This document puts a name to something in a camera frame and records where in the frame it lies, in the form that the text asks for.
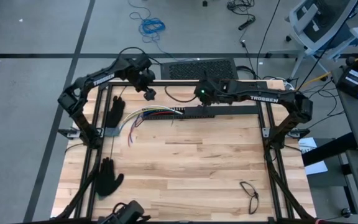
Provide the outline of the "black duct cover strip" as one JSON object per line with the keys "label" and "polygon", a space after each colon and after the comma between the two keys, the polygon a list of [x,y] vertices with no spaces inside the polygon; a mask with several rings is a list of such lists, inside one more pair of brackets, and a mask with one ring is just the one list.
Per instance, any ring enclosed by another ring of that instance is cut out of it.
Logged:
{"label": "black duct cover strip", "polygon": [[185,107],[184,115],[189,116],[217,116],[217,115],[241,115],[258,114],[257,106],[195,106]]}

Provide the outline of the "black work glove grey cuff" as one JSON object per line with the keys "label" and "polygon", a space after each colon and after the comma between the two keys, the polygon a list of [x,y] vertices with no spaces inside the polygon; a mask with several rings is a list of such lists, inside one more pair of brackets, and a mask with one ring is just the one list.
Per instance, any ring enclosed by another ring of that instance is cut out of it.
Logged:
{"label": "black work glove grey cuff", "polygon": [[126,102],[120,96],[114,96],[111,110],[108,112],[104,135],[112,137],[118,132],[118,124],[122,119]]}
{"label": "black work glove grey cuff", "polygon": [[113,194],[124,180],[124,174],[115,174],[114,161],[111,158],[104,158],[98,176],[95,180],[95,190],[100,197],[107,197]]}

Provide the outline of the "black perforated floor mat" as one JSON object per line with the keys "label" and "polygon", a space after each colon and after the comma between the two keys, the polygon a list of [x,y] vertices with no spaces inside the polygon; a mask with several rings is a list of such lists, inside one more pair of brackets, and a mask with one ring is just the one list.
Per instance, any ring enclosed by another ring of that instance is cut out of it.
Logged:
{"label": "black perforated floor mat", "polygon": [[162,80],[199,80],[204,75],[218,79],[238,79],[232,58],[163,63],[160,73]]}

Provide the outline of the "black eyeglasses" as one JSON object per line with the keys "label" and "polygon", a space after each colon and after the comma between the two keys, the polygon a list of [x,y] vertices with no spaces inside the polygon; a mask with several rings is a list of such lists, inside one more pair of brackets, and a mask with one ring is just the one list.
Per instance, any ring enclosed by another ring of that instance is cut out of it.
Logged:
{"label": "black eyeglasses", "polygon": [[240,181],[239,184],[243,191],[249,196],[248,214],[253,215],[259,208],[259,193],[257,192],[256,188],[249,182]]}

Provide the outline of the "grey mesh office chair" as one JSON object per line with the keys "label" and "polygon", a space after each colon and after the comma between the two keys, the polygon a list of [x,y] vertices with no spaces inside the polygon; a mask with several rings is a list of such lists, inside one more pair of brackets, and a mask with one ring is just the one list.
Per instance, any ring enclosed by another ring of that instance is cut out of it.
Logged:
{"label": "grey mesh office chair", "polygon": [[358,45],[358,27],[347,25],[357,12],[358,0],[302,0],[295,6],[285,18],[292,28],[286,41],[300,46],[290,77],[305,58],[337,60],[346,47]]}

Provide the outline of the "white paper sheet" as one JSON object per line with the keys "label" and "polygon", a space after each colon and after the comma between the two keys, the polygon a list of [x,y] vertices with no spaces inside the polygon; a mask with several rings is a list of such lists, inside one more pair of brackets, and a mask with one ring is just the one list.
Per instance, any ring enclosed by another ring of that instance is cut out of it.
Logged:
{"label": "white paper sheet", "polygon": [[[301,138],[298,141],[299,149],[301,150],[302,154],[306,154],[307,152],[312,151],[313,149],[317,148],[316,142],[314,141],[314,138]],[[305,172],[306,175],[313,175],[313,174],[319,174],[322,172],[327,172],[328,168],[326,167],[325,162],[320,161],[317,163],[314,163],[312,165],[305,166]]]}

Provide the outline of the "black stand beam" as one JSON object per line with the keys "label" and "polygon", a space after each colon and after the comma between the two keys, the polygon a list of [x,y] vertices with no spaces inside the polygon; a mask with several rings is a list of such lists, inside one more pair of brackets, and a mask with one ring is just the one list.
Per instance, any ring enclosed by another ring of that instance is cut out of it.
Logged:
{"label": "black stand beam", "polygon": [[309,166],[348,150],[357,150],[358,145],[353,133],[345,134],[302,154],[303,164]]}

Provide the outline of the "black box device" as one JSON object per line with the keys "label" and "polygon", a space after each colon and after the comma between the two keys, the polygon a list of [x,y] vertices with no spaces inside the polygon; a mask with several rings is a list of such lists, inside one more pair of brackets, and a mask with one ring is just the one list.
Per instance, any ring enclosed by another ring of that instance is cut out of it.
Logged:
{"label": "black box device", "polygon": [[339,79],[336,88],[347,95],[358,99],[358,71],[341,66],[339,69]]}

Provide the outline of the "black aluminium table frame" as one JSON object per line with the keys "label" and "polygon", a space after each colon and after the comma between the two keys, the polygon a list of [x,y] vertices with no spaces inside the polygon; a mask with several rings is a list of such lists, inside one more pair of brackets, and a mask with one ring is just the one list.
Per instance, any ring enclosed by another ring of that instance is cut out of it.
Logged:
{"label": "black aluminium table frame", "polygon": [[[114,95],[122,94],[126,107],[114,135],[115,174],[124,174],[118,189],[107,197],[95,190],[102,160],[110,156],[112,137],[89,149],[70,141],[65,156],[52,215],[95,221],[106,217],[119,202],[137,201],[150,215],[150,224],[162,221],[314,223],[294,196],[306,187],[299,152],[266,144],[270,128],[288,116],[286,108],[252,100],[211,106],[257,106],[258,114],[217,115],[206,119],[144,120],[143,109],[202,106],[194,94],[200,81],[154,82],[153,101],[126,82],[111,82],[105,90],[93,90],[85,106],[85,118],[104,128]],[[248,214],[249,196],[239,182],[251,183],[259,193],[259,208]]]}

